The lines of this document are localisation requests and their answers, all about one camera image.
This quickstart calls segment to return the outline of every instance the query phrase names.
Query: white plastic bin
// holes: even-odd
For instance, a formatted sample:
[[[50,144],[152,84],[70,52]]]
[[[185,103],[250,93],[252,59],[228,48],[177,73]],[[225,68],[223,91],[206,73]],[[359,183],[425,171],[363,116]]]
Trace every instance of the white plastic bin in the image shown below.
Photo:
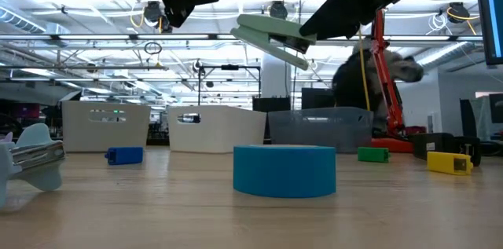
[[[198,123],[187,120],[194,118]],[[266,113],[216,105],[169,107],[168,127],[171,151],[228,153],[236,145],[263,144]]]
[[[106,152],[111,147],[145,147],[149,120],[149,106],[64,101],[64,149]]]

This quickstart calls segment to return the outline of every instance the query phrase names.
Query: storage bin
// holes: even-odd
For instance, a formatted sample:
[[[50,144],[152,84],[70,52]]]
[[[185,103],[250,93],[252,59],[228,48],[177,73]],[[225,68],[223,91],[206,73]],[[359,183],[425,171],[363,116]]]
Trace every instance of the storage bin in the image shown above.
[[[173,152],[231,153],[236,145],[261,145],[266,113],[228,106],[169,107]]]
[[[149,121],[149,106],[64,101],[64,149],[105,153],[111,147],[145,147]]]
[[[335,147],[337,153],[356,153],[370,147],[373,113],[360,108],[313,108],[270,112],[273,144]]]

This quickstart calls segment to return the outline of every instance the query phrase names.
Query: black monitor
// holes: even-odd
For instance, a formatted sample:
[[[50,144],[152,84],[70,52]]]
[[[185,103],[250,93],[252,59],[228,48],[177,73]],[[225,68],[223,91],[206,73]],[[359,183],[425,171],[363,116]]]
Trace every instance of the black monitor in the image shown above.
[[[335,105],[332,89],[302,88],[302,109],[333,108]]]
[[[503,0],[479,0],[486,63],[503,64]]]

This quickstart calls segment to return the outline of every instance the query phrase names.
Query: yellow cable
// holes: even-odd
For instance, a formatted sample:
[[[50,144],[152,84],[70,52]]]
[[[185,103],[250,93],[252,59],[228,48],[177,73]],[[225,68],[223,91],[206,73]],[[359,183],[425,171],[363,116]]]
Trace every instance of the yellow cable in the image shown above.
[[[145,7],[143,7],[143,9],[141,10],[141,22],[140,22],[140,25],[136,24],[133,20],[133,14],[130,15],[130,20],[131,20],[131,24],[133,24],[133,26],[135,26],[136,28],[140,28],[142,25],[143,25],[143,20],[145,19]]]
[[[454,18],[457,18],[458,20],[476,20],[478,19],[480,16],[475,16],[475,17],[461,17],[461,16],[455,16],[453,15],[452,13],[450,13],[450,10],[452,8],[448,8],[447,9],[447,14],[449,14],[450,16],[454,17]]]
[[[365,74],[365,61],[363,60],[363,38],[362,29],[358,31],[360,36],[360,66],[362,67],[363,89],[365,90],[365,101],[367,103],[367,111],[370,111],[369,89],[367,88],[367,77]]]
[[[466,20],[466,23],[468,23],[468,26],[470,27],[470,29],[472,29],[473,34],[477,35],[477,32],[475,32],[475,29],[473,29],[473,26],[472,26],[472,23],[470,22],[470,20]]]

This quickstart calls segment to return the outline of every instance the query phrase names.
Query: blue block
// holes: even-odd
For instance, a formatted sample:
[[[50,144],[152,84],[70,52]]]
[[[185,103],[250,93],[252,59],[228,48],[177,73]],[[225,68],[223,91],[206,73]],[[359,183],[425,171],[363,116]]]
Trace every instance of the blue block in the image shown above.
[[[142,147],[122,147],[110,148],[105,154],[108,160],[108,165],[116,166],[123,164],[141,163],[143,162]]]
[[[311,198],[336,192],[336,150],[315,146],[237,146],[233,186],[276,198]]]

